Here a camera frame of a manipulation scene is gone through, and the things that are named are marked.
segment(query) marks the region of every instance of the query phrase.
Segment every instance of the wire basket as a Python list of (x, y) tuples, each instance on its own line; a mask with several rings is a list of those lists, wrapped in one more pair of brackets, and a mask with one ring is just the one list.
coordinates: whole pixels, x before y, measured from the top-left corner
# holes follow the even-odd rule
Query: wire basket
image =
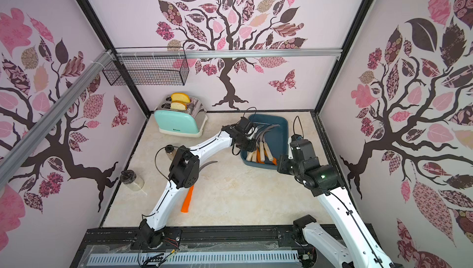
[[(186, 53), (183, 47), (153, 47), (172, 51), (172, 55), (156, 53), (120, 53), (116, 59), (130, 75), (135, 85), (185, 85), (189, 74)], [(116, 61), (111, 61), (103, 69), (110, 85), (126, 85), (117, 68)]]

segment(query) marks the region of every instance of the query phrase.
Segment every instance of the blue plastic tray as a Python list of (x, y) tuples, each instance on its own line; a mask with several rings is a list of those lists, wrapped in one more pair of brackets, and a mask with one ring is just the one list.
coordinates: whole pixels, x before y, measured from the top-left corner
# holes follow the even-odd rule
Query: blue plastic tray
[[(276, 160), (281, 154), (287, 154), (287, 139), (289, 137), (289, 131), (287, 127), (287, 120), (285, 118), (272, 115), (254, 114), (251, 115), (248, 119), (252, 121), (256, 126), (265, 124), (263, 129), (272, 124), (279, 124), (279, 127), (275, 127), (269, 130), (266, 134), (264, 134), (264, 137), (266, 139), (266, 142), (268, 143), (269, 149), (271, 150), (271, 154)], [(264, 161), (265, 164), (246, 161), (247, 153), (248, 152), (246, 151), (241, 151), (240, 154), (243, 163), (245, 163), (246, 165), (269, 170), (277, 169), (277, 166), (274, 165), (271, 161), (268, 161), (268, 159)]]

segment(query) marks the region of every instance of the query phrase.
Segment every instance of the marble countertop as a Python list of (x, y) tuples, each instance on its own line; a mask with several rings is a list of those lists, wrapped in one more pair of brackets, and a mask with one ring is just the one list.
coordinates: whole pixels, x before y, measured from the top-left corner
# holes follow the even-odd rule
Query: marble countertop
[[(320, 164), (328, 164), (310, 112), (267, 114), (286, 118), (289, 135), (292, 135), (294, 117), (299, 115), (304, 137), (312, 142)], [(167, 144), (197, 145), (214, 136), (223, 125), (238, 122), (242, 114), (208, 113), (207, 116), (209, 120), (199, 138), (162, 134), (151, 116), (129, 165), (129, 169), (143, 178), (144, 187), (134, 192), (120, 185), (103, 227), (138, 226), (141, 214), (148, 215), (156, 205), (167, 183), (154, 165), (157, 150)], [(200, 172), (189, 212), (182, 213), (182, 204), (176, 205), (169, 216), (168, 226), (292, 224), (293, 220), (306, 214), (312, 215), (321, 224), (333, 224), (318, 200), (293, 176), (247, 166), (240, 156), (231, 154), (231, 148), (218, 152), (209, 161), (218, 162)], [(167, 176), (171, 161), (164, 150), (159, 153), (157, 164)]]

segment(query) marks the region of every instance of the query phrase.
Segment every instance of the toaster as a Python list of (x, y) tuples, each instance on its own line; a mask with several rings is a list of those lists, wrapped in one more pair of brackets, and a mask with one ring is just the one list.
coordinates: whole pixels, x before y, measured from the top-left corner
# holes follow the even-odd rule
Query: toaster
[(206, 110), (197, 98), (189, 97), (187, 110), (171, 109), (171, 97), (166, 97), (155, 109), (159, 131), (168, 135), (199, 137), (207, 121)]

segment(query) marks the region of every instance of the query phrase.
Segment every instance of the butterfly decal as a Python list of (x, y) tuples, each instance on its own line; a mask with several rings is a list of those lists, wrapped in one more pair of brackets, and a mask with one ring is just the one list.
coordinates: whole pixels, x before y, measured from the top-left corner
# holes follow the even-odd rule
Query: butterfly decal
[(281, 94), (283, 94), (284, 91), (286, 91), (286, 88), (296, 88), (296, 81), (294, 80), (294, 77), (296, 76), (295, 70), (290, 71), (287, 75), (284, 81), (269, 81), (268, 84), (271, 85), (272, 87), (275, 87), (277, 91), (279, 91)]
[(115, 116), (114, 120), (112, 121), (112, 127), (116, 127), (118, 125), (125, 125), (127, 124), (126, 122), (126, 114), (128, 114), (128, 110), (130, 109), (127, 107), (125, 104), (121, 103), (121, 100), (118, 99), (114, 95), (114, 102), (115, 102), (115, 107), (118, 110), (118, 115)]

